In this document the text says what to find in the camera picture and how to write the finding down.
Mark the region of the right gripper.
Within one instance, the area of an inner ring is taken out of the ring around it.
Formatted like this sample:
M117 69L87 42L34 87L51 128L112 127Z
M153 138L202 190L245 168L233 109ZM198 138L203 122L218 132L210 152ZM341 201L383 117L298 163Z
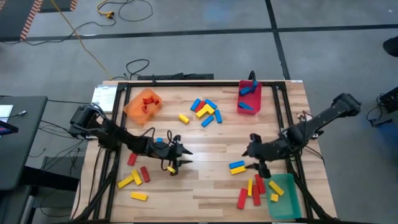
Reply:
M277 150L274 149L270 143L262 143L260 135L250 134L251 142L242 156L249 156L257 159L259 162L245 166L246 169L255 169L262 178L268 179L271 177L271 172L268 169L265 161L275 161L277 159Z

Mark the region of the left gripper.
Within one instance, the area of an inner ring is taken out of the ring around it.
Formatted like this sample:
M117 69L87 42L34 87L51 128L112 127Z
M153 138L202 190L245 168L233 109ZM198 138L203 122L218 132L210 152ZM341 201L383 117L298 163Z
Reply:
M180 166L184 164L191 163L193 161L185 161L177 159L182 156L182 154L192 155L188 149L183 148L182 144L180 144L181 135L176 135L175 137L169 137L169 143L165 142L156 142L154 144L156 150L157 157L161 159L160 167L163 171L169 171L167 169L168 166L175 169L175 173L171 173L171 176L175 176L178 174L178 169Z

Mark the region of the green translucent plastic bin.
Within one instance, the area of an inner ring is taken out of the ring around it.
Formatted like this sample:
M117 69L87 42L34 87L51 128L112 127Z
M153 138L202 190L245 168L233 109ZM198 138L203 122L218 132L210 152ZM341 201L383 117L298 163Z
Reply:
M278 202L271 201L271 194L276 194L270 187L273 180L283 191ZM300 218L301 208L297 197L296 186L292 174L273 174L270 179L264 181L266 186L266 199L269 215L275 220L291 220Z

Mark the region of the pink-red translucent plastic bin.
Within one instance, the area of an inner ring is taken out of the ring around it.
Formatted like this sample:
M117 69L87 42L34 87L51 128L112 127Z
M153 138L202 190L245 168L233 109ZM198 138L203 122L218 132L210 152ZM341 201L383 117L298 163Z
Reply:
M244 87L252 88L252 81L251 80L240 80L239 81L239 90ZM237 102L237 112L239 114L249 114L255 115L261 110L261 95L262 95L262 84L258 82L258 86L254 93L248 93L244 96L241 96L238 91L238 102ZM238 103L242 101L245 104L251 106L253 110L245 110L238 106Z

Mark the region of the orange translucent plastic bin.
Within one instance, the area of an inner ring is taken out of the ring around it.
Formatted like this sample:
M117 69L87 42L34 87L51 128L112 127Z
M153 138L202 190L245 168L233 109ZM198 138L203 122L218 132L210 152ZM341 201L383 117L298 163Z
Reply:
M142 110L143 98L148 98L150 96L154 96L159 100L159 104L155 105L154 103L146 105L149 112L145 114ZM156 113L160 111L162 107L162 99L156 94L152 89L145 88L138 95L136 95L129 103L124 106L123 111L127 114L129 118L131 118L136 124L144 125L148 120L151 119Z

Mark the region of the black power strip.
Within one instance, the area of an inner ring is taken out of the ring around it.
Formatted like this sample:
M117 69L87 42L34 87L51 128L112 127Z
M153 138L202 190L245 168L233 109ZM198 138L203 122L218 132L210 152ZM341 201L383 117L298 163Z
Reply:
M144 75L138 80L214 80L213 73L176 73L173 75Z

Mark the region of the white paper booklet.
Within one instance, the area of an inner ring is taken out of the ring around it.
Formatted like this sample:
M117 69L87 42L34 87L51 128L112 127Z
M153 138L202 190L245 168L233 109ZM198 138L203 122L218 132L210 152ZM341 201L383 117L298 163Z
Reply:
M94 89L91 102L98 105L105 113L112 113L116 91L116 85L98 85Z

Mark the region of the black desk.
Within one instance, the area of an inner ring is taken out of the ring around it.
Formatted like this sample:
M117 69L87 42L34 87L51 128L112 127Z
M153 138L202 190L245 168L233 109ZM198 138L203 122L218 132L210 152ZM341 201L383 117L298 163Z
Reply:
M0 98L0 105L14 106L7 123L19 129L0 137L0 191L18 186L47 101L46 96Z

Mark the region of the black round object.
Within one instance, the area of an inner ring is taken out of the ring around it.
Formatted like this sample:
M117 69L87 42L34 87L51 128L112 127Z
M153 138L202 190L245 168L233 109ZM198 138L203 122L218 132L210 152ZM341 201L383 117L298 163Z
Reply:
M386 40L382 47L389 55L398 57L398 36Z

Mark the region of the dark tablet screen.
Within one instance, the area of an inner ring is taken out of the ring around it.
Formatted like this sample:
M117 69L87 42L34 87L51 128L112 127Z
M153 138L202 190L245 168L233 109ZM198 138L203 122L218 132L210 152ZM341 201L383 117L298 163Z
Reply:
M17 127L0 120L0 136L17 133L18 131Z

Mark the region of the white paper sheet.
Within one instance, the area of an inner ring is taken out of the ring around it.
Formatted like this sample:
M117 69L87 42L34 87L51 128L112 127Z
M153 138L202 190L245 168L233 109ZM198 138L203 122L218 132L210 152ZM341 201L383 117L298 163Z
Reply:
M0 121L7 122L11 116L13 105L0 105Z

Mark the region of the black mat striped edge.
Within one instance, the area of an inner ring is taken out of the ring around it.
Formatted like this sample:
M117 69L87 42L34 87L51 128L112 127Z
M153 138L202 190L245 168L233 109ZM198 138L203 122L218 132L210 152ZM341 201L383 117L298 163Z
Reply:
M54 3L62 12L74 11L78 0L53 0ZM57 12L56 8L52 4L51 0L43 0L40 8L41 13Z
M43 0L0 0L0 42L25 40Z

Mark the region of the black aluminium table frame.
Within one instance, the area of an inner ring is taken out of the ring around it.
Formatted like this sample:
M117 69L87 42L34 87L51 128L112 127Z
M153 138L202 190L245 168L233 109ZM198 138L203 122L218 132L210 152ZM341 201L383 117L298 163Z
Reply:
M310 109L303 83L264 82L261 110L255 115L236 111L238 83L231 80L159 82L152 89L162 98L160 111L143 126L118 111L118 124L125 125L133 134L148 132L164 137L171 131L181 135L183 145L193 153L185 154L184 159L193 162L171 176L161 169L160 160L139 157L134 168L146 166L150 182L130 183L122 189L112 183L103 195L98 213L91 214L86 224L272 222L266 195L262 195L260 206L254 206L252 198L247 198L243 210L236 207L241 188L254 178L255 171L232 175L229 164L241 160L253 163L252 158L242 156L251 133L271 141L281 128L298 122L297 113ZM215 110L220 111L223 122L217 123L215 112L198 119L190 109L197 98L216 104ZM182 123L179 114L190 122ZM211 115L214 120L204 128L201 123ZM144 193L148 198L145 202L133 199L131 192Z

